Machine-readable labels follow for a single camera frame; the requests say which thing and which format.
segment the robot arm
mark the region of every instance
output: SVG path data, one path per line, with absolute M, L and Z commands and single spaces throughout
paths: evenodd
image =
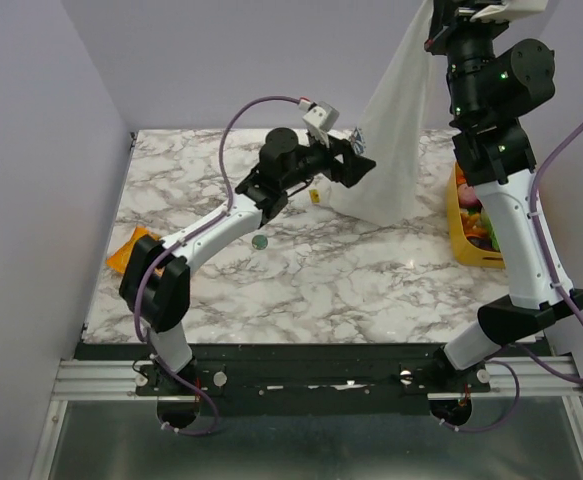
M 478 322 L 436 355 L 427 371 L 438 383 L 461 374 L 503 346 L 571 315 L 562 287 L 578 308 L 583 290 L 560 268 L 553 241 L 546 246 L 558 265 L 551 278 L 533 216 L 547 231 L 538 200 L 529 197 L 536 161 L 518 117 L 553 97 L 553 52 L 523 40 L 496 58 L 493 39 L 509 21 L 539 13 L 546 0 L 435 0 L 425 50 L 445 55 L 456 159 L 489 214 L 509 276 L 509 295 L 478 310 Z
M 183 374 L 193 359 L 181 322 L 189 308 L 191 275 L 231 242 L 273 220 L 289 197 L 299 191 L 292 190 L 306 188 L 314 176 L 323 174 L 352 187 L 375 167 L 374 161 L 356 155 L 347 140 L 328 135 L 338 116 L 336 110 L 305 99 L 301 99 L 300 108 L 306 112 L 303 120 L 308 129 L 308 146 L 300 145 L 295 132 L 288 128 L 270 131 L 260 149 L 258 164 L 236 187 L 229 211 L 225 203 L 190 227 L 161 241 L 145 236 L 133 248 L 120 295 L 132 311 L 136 297 L 141 295 L 140 313 L 149 327 L 149 341 L 173 372 Z M 189 238 L 210 220 L 215 220 L 211 227 Z M 176 248 L 159 265 L 162 273 L 153 272 L 146 288 L 139 292 L 149 266 L 171 247 Z

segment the glass panel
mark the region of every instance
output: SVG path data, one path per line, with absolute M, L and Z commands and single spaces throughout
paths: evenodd
M 474 400 L 469 425 L 510 399 Z M 207 438 L 160 430 L 152 402 L 72 403 L 53 479 L 583 479 L 560 398 L 521 400 L 504 427 L 458 434 L 431 417 L 249 417 Z

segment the yellow basket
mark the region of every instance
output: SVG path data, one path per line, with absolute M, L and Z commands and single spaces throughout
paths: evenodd
M 491 252 L 478 248 L 464 236 L 456 183 L 456 178 L 459 173 L 460 167 L 456 163 L 447 185 L 447 220 L 449 222 L 449 237 L 451 238 L 453 255 L 462 265 L 504 268 L 504 260 L 500 252 Z

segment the marble surface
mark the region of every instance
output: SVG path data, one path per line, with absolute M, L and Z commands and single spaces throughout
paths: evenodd
M 234 184 L 257 161 L 267 130 L 237 130 L 227 142 Z M 136 225 L 164 235 L 224 200 L 217 167 L 220 131 L 143 131 L 131 162 L 108 247 L 115 252 Z M 446 342 L 475 321 L 480 305 L 506 293 L 501 270 L 463 267 L 448 240 L 444 187 L 453 153 L 450 131 L 421 139 L 417 208 L 389 228 L 294 197 L 258 233 L 224 249 L 193 277 L 185 317 L 190 342 Z M 103 266 L 84 339 L 135 342 L 117 289 Z

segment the white cloth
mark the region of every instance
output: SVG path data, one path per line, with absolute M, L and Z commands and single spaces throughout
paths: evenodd
M 331 184 L 320 192 L 339 213 L 388 226 L 413 211 L 433 73 L 433 55 L 424 51 L 432 13 L 433 0 L 424 0 L 351 136 L 356 152 L 377 166 L 351 189 Z

